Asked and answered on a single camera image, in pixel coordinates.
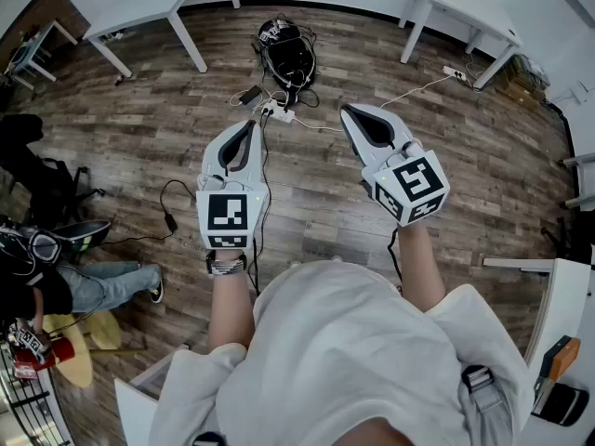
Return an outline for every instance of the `white t-shirt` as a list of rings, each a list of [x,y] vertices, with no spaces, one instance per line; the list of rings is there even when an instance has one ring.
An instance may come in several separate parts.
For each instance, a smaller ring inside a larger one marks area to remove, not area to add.
[[[470,285],[424,314],[375,272],[321,261],[281,274],[254,314],[247,352],[176,354],[152,446],[191,445],[206,431],[230,446],[325,446],[374,417],[415,445],[469,445],[457,392],[470,364],[500,380],[515,432],[531,411],[526,365]]]

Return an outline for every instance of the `person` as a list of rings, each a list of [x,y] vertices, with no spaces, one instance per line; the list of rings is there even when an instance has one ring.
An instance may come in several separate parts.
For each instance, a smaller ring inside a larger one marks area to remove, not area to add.
[[[22,282],[6,267],[1,270],[5,288],[0,319],[8,323],[17,320],[20,327],[34,332],[44,346],[49,344],[43,331],[47,314],[111,310],[141,291],[147,291],[153,303],[160,303],[165,293],[159,267],[141,268],[136,261],[82,267],[59,263],[45,269],[35,285]]]
[[[518,349],[472,286],[446,294],[423,221],[399,245],[401,295],[317,261],[254,308],[241,253],[216,251],[209,353],[174,355],[150,444],[512,444],[534,398]]]

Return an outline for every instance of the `white table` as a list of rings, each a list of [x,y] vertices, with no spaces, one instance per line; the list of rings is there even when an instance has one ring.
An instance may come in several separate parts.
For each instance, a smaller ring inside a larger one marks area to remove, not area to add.
[[[232,1],[233,6],[239,8],[240,0]],[[112,0],[109,7],[99,15],[85,33],[84,39],[89,40],[124,76],[130,77],[132,72],[100,41],[99,37],[148,21],[168,19],[198,71],[205,72],[206,65],[203,57],[179,19],[178,9],[182,3],[184,0]]]
[[[54,20],[54,21],[51,21],[50,23],[48,23],[48,25],[46,25],[36,36],[34,36],[29,42],[27,42],[27,44],[25,46],[21,47],[21,48],[23,48],[22,51],[24,52],[24,55],[22,55],[20,57],[20,60],[16,64],[14,64],[12,62],[12,60],[8,64],[7,72],[10,73],[10,77],[12,79],[14,79],[15,81],[17,81],[18,83],[21,83],[25,87],[28,87],[32,91],[34,90],[34,86],[19,76],[19,72],[21,72],[21,71],[29,72],[29,70],[27,69],[28,67],[33,68],[34,70],[40,72],[50,81],[52,81],[52,82],[56,81],[56,76],[54,76],[52,73],[46,71],[44,68],[39,66],[39,64],[33,59],[33,58],[39,58],[40,60],[43,61],[43,59],[39,57],[37,52],[40,52],[44,56],[51,58],[52,55],[48,51],[46,51],[42,48],[42,44],[44,43],[44,40],[46,39],[46,37],[49,35],[49,32],[51,32],[53,28],[55,28],[60,33],[62,33],[64,36],[66,36],[68,41],[70,41],[73,45],[78,45],[78,42],[74,39],[74,37],[70,33],[68,33],[62,25],[60,25],[57,21]]]
[[[522,46],[519,33],[514,28],[508,15],[499,4],[492,0],[410,0],[399,20],[401,28],[404,28],[408,14],[412,12],[416,4],[416,25],[409,35],[409,40],[407,40],[401,55],[401,63],[406,63],[409,60],[409,56],[411,56],[411,52],[417,43],[417,38],[419,38],[419,34],[423,30],[433,8],[445,11],[449,16],[464,21],[475,29],[475,33],[465,49],[467,54],[470,54],[482,42],[486,34],[494,36],[496,39],[506,40],[507,47],[474,83],[474,87],[483,87]]]
[[[548,289],[543,294],[535,328],[524,354],[533,381],[539,376],[544,354],[563,335],[576,336],[587,300],[591,266],[567,259],[486,258],[484,266],[516,268],[549,274]]]

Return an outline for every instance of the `wooden floor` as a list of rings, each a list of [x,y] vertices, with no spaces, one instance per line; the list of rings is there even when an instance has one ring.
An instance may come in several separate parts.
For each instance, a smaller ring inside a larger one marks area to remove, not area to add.
[[[464,70],[461,47],[422,35],[409,64],[399,62],[409,30],[333,11],[297,7],[211,9],[182,15],[203,54],[200,74],[166,21],[142,25],[112,44],[132,70],[114,86],[116,71],[92,46],[66,48],[48,68],[59,78],[39,77],[34,98],[19,89],[10,112],[44,119],[37,153],[90,167],[89,184],[104,198],[87,205],[86,217],[112,221],[110,240],[167,234],[159,192],[170,178],[196,186],[203,151],[218,133],[250,117],[228,104],[230,96],[259,84],[261,68],[250,46],[260,25],[283,11],[318,34],[317,109],[296,107],[311,125],[340,128],[344,103],[380,105],[443,77],[443,65]],[[268,78],[267,87],[275,83]],[[546,280],[482,267],[485,256],[552,257],[540,234],[555,230],[560,200],[571,198],[572,180],[556,161],[568,155],[562,124],[546,110],[520,108],[493,87],[475,93],[454,80],[391,104],[426,148],[434,149],[452,190],[428,219],[434,253],[449,289],[470,282],[485,296],[521,352],[534,326]],[[386,246],[395,224],[358,185],[361,166],[345,135],[270,121],[267,176],[272,207],[259,259],[266,285],[291,261],[340,255],[396,282]],[[18,186],[0,201],[3,211],[23,213],[27,194]],[[80,445],[124,444],[112,381],[128,380],[174,346],[203,351],[210,309],[205,249],[194,205],[181,187],[165,197],[179,225],[160,243],[131,242],[95,249],[84,262],[136,259],[158,263],[166,296],[155,306],[145,295],[116,310],[125,347],[146,347],[135,357],[94,360],[94,384],[70,387],[56,373],[59,395]]]

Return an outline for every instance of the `electrical outlet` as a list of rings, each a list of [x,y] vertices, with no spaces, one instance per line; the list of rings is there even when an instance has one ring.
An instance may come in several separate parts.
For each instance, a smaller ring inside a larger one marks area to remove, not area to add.
[[[279,104],[275,100],[267,102],[262,110],[264,111],[265,109],[269,110],[269,113],[273,119],[286,124],[291,124],[291,122],[294,120],[294,117],[296,116],[295,111],[292,111],[291,109],[286,110],[282,107],[279,107]]]
[[[449,68],[448,66],[443,67],[443,73],[448,74],[449,76],[454,76],[456,79],[460,79],[461,81],[467,81],[467,75],[465,73],[453,68]]]

